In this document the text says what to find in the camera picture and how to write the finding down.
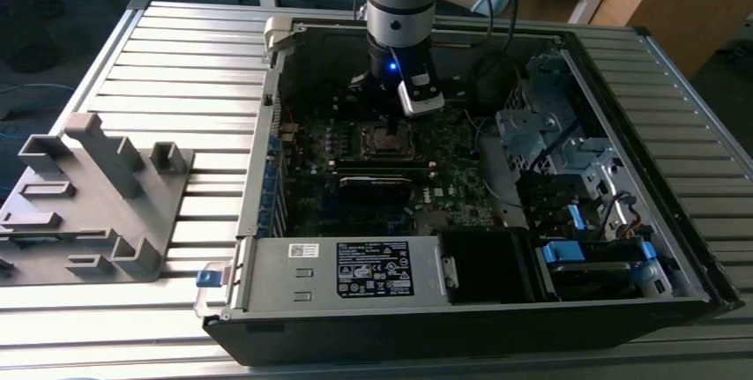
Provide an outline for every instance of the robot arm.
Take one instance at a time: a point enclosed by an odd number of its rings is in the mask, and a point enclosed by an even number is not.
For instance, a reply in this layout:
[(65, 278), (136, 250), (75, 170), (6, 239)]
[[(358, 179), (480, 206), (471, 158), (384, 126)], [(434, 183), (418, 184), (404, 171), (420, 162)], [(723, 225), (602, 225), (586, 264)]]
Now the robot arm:
[[(487, 12), (486, 0), (448, 0)], [(507, 0), (491, 0), (498, 12)], [(370, 48), (370, 75), (400, 98), (407, 117), (442, 108), (431, 61), (431, 26), (436, 0), (367, 0), (366, 19)]]
[(367, 0), (371, 75), (400, 96), (407, 117), (444, 104), (431, 62), (431, 26), (436, 0)]

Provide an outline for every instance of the gray plastic stand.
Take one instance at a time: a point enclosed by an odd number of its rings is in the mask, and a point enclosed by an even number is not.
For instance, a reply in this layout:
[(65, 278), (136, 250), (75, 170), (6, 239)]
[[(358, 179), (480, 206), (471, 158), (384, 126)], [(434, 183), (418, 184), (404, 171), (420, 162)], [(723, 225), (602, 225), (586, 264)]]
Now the gray plastic stand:
[(0, 286), (152, 281), (188, 172), (172, 142), (136, 150), (108, 138), (96, 114), (73, 113), (71, 139), (33, 135), (29, 168), (0, 210)]

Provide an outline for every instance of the white sticker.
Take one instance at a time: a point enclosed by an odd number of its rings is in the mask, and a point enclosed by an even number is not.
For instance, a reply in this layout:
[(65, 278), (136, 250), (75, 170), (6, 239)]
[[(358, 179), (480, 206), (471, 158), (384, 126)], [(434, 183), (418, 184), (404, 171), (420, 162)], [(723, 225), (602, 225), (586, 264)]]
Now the white sticker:
[(291, 243), (287, 249), (288, 258), (318, 258), (319, 243)]

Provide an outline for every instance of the power supply label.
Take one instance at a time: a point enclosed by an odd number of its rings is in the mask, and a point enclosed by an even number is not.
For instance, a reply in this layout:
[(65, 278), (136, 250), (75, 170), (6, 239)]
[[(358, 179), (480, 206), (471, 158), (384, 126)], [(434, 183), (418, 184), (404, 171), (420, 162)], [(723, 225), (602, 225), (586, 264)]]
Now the power supply label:
[(338, 243), (338, 295), (342, 298), (412, 296), (408, 243)]

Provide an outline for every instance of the aluminum extrusion table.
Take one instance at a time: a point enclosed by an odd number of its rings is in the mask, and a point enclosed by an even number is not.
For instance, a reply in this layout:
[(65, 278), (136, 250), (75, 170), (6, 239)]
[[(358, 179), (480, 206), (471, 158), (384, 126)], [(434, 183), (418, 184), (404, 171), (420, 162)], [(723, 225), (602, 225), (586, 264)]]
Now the aluminum extrusion table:
[[(145, 1), (129, 5), (52, 133), (60, 132), (71, 112), (92, 111), (105, 132), (127, 135), (136, 147), (169, 140), (196, 151), (163, 276), (145, 284), (0, 288), (0, 378), (458, 378), (459, 373), (514, 370), (506, 378), (602, 378), (609, 373), (609, 378), (634, 379), (667, 372), (698, 378), (747, 373), (753, 305), (602, 351), (263, 369), (241, 367), (231, 359), (193, 314), (193, 275), (208, 262), (232, 256), (265, 68), (263, 26), (277, 14), (350, 17), (342, 11)], [(749, 298), (753, 164), (655, 42), (627, 28), (522, 26), (578, 35), (699, 232)], [(223, 299), (223, 290), (209, 289), (208, 302), (221, 305)]]

